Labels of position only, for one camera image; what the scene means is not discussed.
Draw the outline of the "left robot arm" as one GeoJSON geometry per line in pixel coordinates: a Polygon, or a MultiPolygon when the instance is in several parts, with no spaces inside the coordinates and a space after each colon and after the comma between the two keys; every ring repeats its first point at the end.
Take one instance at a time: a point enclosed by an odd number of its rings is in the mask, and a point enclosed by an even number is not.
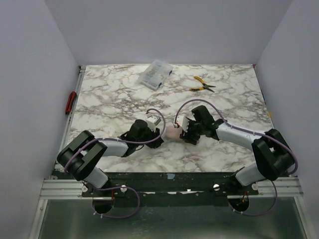
{"type": "Polygon", "coordinates": [[[96,188],[107,185],[108,176],[97,167],[102,157],[127,157],[139,146],[158,148],[163,143],[159,116],[152,115],[146,120],[137,119],[129,131],[115,140],[102,141],[85,130],[73,139],[57,156],[57,162],[77,181],[84,181],[96,188]]]}

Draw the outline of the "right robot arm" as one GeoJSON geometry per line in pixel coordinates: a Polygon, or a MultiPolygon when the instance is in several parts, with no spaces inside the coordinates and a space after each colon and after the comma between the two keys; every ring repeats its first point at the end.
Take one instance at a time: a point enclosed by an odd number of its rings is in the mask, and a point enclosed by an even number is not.
{"type": "Polygon", "coordinates": [[[191,111],[193,119],[176,116],[174,125],[181,128],[180,139],[197,145],[201,136],[236,144],[250,150],[254,163],[244,166],[229,177],[229,186],[243,188],[252,183],[275,181],[295,163],[290,148],[276,129],[252,131],[214,119],[204,105],[191,111]]]}

